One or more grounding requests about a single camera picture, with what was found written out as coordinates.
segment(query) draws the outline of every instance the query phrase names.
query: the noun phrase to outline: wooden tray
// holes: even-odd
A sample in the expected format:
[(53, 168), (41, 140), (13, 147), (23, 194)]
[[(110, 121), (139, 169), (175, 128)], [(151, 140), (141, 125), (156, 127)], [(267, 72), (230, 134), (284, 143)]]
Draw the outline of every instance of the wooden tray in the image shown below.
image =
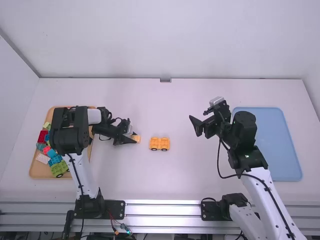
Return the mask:
[[(46, 114), (45, 117), (45, 122), (49, 122), (51, 123), (52, 121), (52, 117), (54, 114), (54, 109), (55, 108), (61, 108), (61, 107), (67, 107), (70, 108), (70, 106), (53, 106), (49, 109), (48, 113)], [(89, 109), (95, 109), (96, 107), (94, 106), (89, 106)], [(92, 126), (89, 126), (89, 135), (90, 137), (93, 139), (94, 136), (91, 133), (91, 129)], [(88, 148), (88, 159), (90, 162), (90, 156), (91, 156), (91, 149), (92, 149), (92, 145), (93, 145), (94, 141), (92, 141), (92, 143), (87, 147)], [(71, 179), (71, 174), (70, 172), (66, 172), (63, 174), (62, 177), (60, 178), (56, 178), (52, 175), (51, 173), (51, 169), (49, 167), (48, 164), (44, 164), (38, 160), (36, 160), (36, 157), (38, 156), (38, 154), (42, 153), (42, 151), (38, 150), (37, 148), (35, 148), (35, 152), (34, 152), (34, 156), (32, 159), (32, 163), (30, 166), (30, 170), (29, 170), (29, 176), (33, 179)]]

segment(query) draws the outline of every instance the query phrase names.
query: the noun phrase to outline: blue toy block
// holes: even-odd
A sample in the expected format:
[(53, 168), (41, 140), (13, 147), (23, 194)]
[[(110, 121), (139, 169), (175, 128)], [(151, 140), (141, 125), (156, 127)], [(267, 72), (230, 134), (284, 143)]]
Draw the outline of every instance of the blue toy block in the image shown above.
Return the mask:
[(42, 151), (46, 147), (45, 144), (38, 143), (38, 142), (35, 145), (36, 145), (36, 149), (38, 149), (40, 151)]
[(52, 162), (52, 159), (50, 159), (50, 160), (48, 161), (48, 164), (49, 164), (50, 167), (54, 164), (54, 163)]
[(62, 156), (61, 155), (56, 155), (55, 157), (51, 158), (50, 161), (53, 164), (58, 164), (62, 161)]
[(45, 135), (45, 136), (44, 136), (44, 140), (45, 140), (45, 141), (49, 141), (49, 137), (50, 137), (49, 134)]
[(54, 157), (57, 155), (56, 151), (53, 150), (52, 148), (51, 148), (46, 154), (47, 154), (48, 157), (51, 158), (51, 159), (54, 158)]

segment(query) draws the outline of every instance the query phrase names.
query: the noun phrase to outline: blue mat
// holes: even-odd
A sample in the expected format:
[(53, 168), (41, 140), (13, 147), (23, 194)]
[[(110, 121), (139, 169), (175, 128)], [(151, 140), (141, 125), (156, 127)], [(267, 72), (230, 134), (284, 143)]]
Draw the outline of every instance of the blue mat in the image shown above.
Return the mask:
[(236, 107), (233, 115), (247, 111), (255, 115), (255, 145), (269, 165), (274, 181), (300, 181), (302, 171), (284, 113), (277, 107)]

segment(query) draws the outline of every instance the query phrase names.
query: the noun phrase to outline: white wall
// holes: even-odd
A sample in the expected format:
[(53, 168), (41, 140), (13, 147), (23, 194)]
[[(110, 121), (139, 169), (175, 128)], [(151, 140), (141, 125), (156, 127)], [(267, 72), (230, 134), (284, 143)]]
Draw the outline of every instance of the white wall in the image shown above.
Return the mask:
[(44, 77), (302, 78), (319, 116), (319, 10), (318, 0), (0, 0), (0, 28)]
[(0, 179), (39, 78), (0, 36)]

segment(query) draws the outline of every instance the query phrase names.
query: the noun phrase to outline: metal rail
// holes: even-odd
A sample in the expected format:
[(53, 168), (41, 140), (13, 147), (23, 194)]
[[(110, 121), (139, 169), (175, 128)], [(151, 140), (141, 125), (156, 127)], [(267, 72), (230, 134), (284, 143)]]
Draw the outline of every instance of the metal rail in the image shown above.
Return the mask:
[[(232, 221), (202, 221), (199, 201), (126, 200), (126, 223), (134, 233), (239, 234)], [(74, 202), (0, 202), (0, 231), (61, 232)], [(304, 235), (320, 235), (320, 203), (286, 203)], [(75, 219), (72, 232), (79, 232)], [(83, 232), (113, 232), (110, 220), (88, 219)]]

